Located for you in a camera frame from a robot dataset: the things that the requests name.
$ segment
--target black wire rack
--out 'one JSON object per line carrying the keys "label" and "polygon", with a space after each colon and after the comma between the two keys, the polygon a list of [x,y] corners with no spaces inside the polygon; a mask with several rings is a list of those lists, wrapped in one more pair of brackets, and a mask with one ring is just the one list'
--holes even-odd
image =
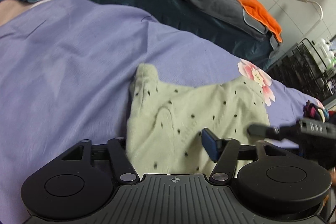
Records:
{"label": "black wire rack", "polygon": [[[323,66],[322,71],[305,43],[310,45],[311,50],[315,50],[320,58]],[[295,88],[320,101],[324,101],[332,96],[336,87],[329,71],[313,43],[305,38],[294,49],[289,51],[285,57],[277,61],[267,73],[286,87]]]}

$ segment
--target pale green garment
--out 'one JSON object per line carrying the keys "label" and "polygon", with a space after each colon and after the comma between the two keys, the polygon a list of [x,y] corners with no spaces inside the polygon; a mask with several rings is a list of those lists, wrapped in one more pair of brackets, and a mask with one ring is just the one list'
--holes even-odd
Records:
{"label": "pale green garment", "polygon": [[[161,82],[153,65],[140,64],[130,92],[126,153],[139,177],[147,173],[209,177],[215,163],[202,146],[203,128],[219,138],[253,144],[248,125],[269,125],[262,88],[244,76],[193,88]],[[239,162],[237,168],[244,164]]]}

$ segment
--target yellow flower center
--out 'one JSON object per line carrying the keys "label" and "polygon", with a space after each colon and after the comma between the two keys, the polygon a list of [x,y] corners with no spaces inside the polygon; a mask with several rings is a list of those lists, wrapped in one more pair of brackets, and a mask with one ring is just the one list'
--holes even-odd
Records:
{"label": "yellow flower center", "polygon": [[252,75],[254,81],[256,81],[261,87],[266,86],[264,83],[264,78],[260,75],[259,71],[252,69]]}

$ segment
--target purple bedsheet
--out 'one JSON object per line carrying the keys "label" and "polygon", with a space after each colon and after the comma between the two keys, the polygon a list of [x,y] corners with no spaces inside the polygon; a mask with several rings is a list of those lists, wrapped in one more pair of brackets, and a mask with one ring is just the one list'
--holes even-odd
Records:
{"label": "purple bedsheet", "polygon": [[33,172],[81,139],[100,144],[125,134],[128,87],[141,62],[155,65],[162,81],[179,85],[254,77],[264,85],[275,126],[294,122],[312,100],[141,9],[88,0],[38,5],[0,27],[3,224],[28,218],[20,188]]}

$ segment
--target orange cloth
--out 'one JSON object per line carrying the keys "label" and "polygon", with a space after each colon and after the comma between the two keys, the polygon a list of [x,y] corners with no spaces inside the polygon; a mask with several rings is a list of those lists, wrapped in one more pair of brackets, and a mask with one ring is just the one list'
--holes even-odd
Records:
{"label": "orange cloth", "polygon": [[276,39],[282,42],[280,33],[282,32],[279,23],[270,15],[266,8],[257,0],[238,0],[245,11],[254,19],[258,20],[274,33]]}

